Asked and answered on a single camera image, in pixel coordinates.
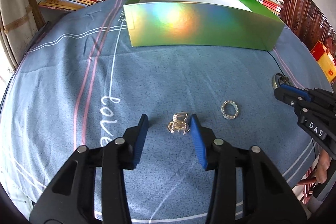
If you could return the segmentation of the person's right hand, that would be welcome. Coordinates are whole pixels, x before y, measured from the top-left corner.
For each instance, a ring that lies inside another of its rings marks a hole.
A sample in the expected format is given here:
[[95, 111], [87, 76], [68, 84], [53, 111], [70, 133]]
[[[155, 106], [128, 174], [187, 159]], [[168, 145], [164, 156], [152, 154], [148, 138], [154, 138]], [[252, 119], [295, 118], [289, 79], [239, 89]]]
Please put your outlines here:
[[319, 154], [317, 169], [315, 172], [315, 177], [319, 184], [323, 184], [327, 180], [327, 170], [329, 169], [330, 162], [331, 158], [329, 154], [325, 150], [322, 150]]

